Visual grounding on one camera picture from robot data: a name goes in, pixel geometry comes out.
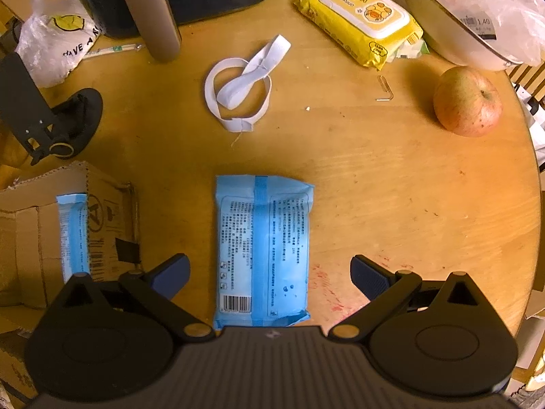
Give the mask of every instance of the cartoon duck logo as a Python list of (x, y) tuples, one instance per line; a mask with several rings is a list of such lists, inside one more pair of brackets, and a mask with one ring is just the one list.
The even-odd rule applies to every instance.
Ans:
[(79, 15), (56, 15), (52, 19), (55, 26), (65, 32), (75, 32), (85, 27), (85, 20)]
[(365, 18), (373, 23), (380, 23), (392, 14), (392, 9), (379, 2), (365, 8)]

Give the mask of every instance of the blue wet wipes package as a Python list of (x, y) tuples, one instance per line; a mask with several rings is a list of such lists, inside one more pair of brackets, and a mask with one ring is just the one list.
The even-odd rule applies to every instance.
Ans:
[(310, 318), (314, 186), (283, 177), (217, 177), (214, 327), (284, 327)]
[(91, 273), (87, 246), (87, 194), (57, 197), (61, 224), (61, 265), (66, 283), (78, 272)]

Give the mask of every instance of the paper clip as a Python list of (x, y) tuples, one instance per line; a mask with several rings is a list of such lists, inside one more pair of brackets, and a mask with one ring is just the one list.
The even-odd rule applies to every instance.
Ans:
[(378, 76), (378, 81), (380, 82), (380, 85), (382, 86), (382, 90), (386, 92), (387, 94), (390, 94), (390, 98), (377, 98), (377, 101), (390, 101), (393, 100), (393, 92), (390, 89), (390, 85), (388, 84), (388, 81), (386, 81), (386, 78), (384, 78), (382, 75)]

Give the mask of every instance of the white elastic band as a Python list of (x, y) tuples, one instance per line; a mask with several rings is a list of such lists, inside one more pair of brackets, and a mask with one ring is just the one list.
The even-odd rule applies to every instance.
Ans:
[[(249, 62), (243, 58), (227, 58), (212, 68), (204, 82), (204, 98), (208, 109), (223, 124), (225, 129), (229, 132), (251, 132), (253, 124), (265, 115), (265, 112), (269, 108), (269, 98), (273, 87), (269, 73), (280, 64), (280, 61), (282, 61), (287, 51), (290, 50), (290, 47), (291, 44), (288, 40), (282, 37), (282, 35), (277, 35), (272, 42), (261, 49)], [(214, 79), (221, 71), (231, 67), (243, 67), (242, 75), (229, 81), (216, 96)], [(240, 106), (250, 93), (254, 83), (259, 80), (265, 81), (265, 90), (267, 93), (261, 108), (249, 118), (223, 119), (218, 103), (229, 110), (235, 109)]]

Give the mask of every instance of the round wooden table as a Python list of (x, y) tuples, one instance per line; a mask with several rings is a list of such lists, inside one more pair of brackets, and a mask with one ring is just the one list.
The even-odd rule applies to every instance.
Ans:
[[(359, 66), (292, 1), (181, 27), (182, 54), (170, 64), (146, 50), (94, 58), (45, 91), (51, 105), (82, 87), (102, 93), (102, 123), (79, 158), (135, 183), (146, 269), (189, 255), (191, 279), (174, 301), (210, 323), (215, 176), (280, 175), (315, 185), (307, 324), (327, 331), (367, 303), (349, 275), (352, 256), (364, 254), (424, 279), (467, 271), (514, 333), (535, 272), (541, 191), (505, 73), (486, 74), (505, 108), (497, 129), (456, 136), (432, 107), (437, 79), (452, 64), (435, 54), (387, 64), (381, 74), (394, 99), (377, 102), (378, 72)], [(269, 111), (235, 142), (205, 107), (204, 79), (219, 60), (250, 58), (277, 34), (292, 48), (271, 74)], [(101, 38), (98, 47), (130, 42)], [(254, 109), (263, 87), (251, 95), (235, 113)], [(50, 158), (36, 170), (58, 164)]]

